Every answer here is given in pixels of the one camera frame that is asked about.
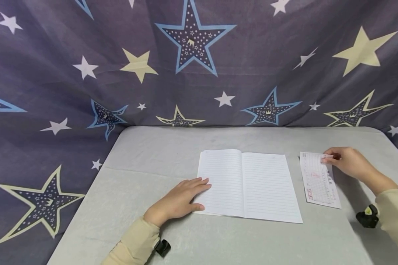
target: gray tablecloth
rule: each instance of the gray tablecloth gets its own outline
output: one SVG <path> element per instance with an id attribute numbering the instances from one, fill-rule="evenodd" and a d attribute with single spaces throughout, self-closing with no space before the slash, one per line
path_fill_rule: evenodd
<path id="1" fill-rule="evenodd" d="M 188 215 L 163 227 L 172 249 L 149 264 L 398 265 L 398 247 L 389 236 L 355 221 L 374 199 L 362 184 L 335 169 L 342 210 L 306 202 L 299 152 L 331 146 L 357 148 L 398 183 L 398 150 L 371 128 L 128 128 L 48 264 L 99 264 L 151 204 L 196 177 L 200 151 L 235 148 L 286 155 L 304 223 Z"/>

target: small black clip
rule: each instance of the small black clip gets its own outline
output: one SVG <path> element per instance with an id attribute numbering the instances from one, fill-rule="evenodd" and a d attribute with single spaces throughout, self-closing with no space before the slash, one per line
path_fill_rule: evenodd
<path id="1" fill-rule="evenodd" d="M 377 208 L 373 204 L 370 204 L 364 212 L 357 213 L 355 217 L 363 227 L 375 228 L 379 221 L 377 213 Z"/>
<path id="2" fill-rule="evenodd" d="M 154 249 L 161 257 L 165 257 L 165 255 L 171 250 L 171 245 L 165 239 L 162 241 L 159 240 Z"/>

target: paper slip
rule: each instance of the paper slip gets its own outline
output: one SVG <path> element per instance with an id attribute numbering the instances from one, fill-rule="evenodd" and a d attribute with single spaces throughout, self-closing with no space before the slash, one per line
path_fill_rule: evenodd
<path id="1" fill-rule="evenodd" d="M 338 190 L 333 181 L 331 165 L 321 163 L 322 158 L 331 155 L 320 153 L 300 153 L 302 179 L 307 202 L 341 209 Z"/>

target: dark blue fabric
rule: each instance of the dark blue fabric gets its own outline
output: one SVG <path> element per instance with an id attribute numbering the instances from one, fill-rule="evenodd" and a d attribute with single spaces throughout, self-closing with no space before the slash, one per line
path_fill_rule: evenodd
<path id="1" fill-rule="evenodd" d="M 398 148 L 398 1 L 0 0 L 0 265 L 47 262 L 138 125 L 371 126 Z"/>

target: navy star with crown pattern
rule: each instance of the navy star with crown pattern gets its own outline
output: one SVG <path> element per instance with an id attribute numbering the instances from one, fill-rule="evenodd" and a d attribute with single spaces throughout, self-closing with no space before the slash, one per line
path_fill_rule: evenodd
<path id="1" fill-rule="evenodd" d="M 127 123 L 117 115 L 122 115 L 126 110 L 126 108 L 128 107 L 128 105 L 123 106 L 121 109 L 113 112 L 110 111 L 109 109 L 106 109 L 104 106 L 100 105 L 94 100 L 91 100 L 91 102 L 92 102 L 93 112 L 95 114 L 95 119 L 94 122 L 87 127 L 87 129 L 106 126 L 105 138 L 106 140 L 108 140 L 109 134 L 115 128 L 116 124 Z"/>
<path id="2" fill-rule="evenodd" d="M 45 226 L 52 238 L 56 236 L 60 226 L 60 210 L 84 197 L 84 194 L 60 190 L 60 168 L 49 176 L 40 190 L 0 184 L 0 188 L 30 206 L 26 214 L 0 239 L 0 243 L 17 237 L 39 223 Z"/>
<path id="3" fill-rule="evenodd" d="M 325 112 L 324 114 L 335 119 L 328 126 L 358 126 L 361 123 L 361 119 L 372 115 L 375 112 L 378 112 L 386 107 L 392 106 L 393 104 L 386 104 L 380 107 L 375 107 L 369 109 L 369 103 L 371 98 L 373 97 L 374 90 L 370 92 L 366 97 L 364 97 L 358 104 L 353 106 L 352 109 L 347 111 L 339 111 L 339 112 Z"/>
<path id="4" fill-rule="evenodd" d="M 209 47 L 236 25 L 202 26 L 194 0 L 184 1 L 182 25 L 155 24 L 178 47 L 175 73 L 197 61 L 218 76 Z"/>
<path id="5" fill-rule="evenodd" d="M 178 109 L 178 106 L 175 106 L 175 112 L 174 112 L 174 117 L 172 119 L 165 119 L 156 116 L 158 120 L 160 120 L 163 123 L 170 124 L 172 126 L 193 126 L 194 124 L 201 123 L 205 120 L 191 120 L 191 119 L 186 119 L 183 114 L 181 114 L 180 110 Z"/>
<path id="6" fill-rule="evenodd" d="M 256 123 L 272 123 L 274 125 L 279 125 L 278 116 L 289 109 L 294 108 L 302 101 L 297 101 L 294 103 L 279 104 L 277 102 L 277 87 L 275 87 L 271 93 L 268 95 L 266 100 L 262 105 L 253 106 L 242 110 L 242 112 L 248 112 L 254 116 L 253 120 L 247 124 L 252 125 Z"/>

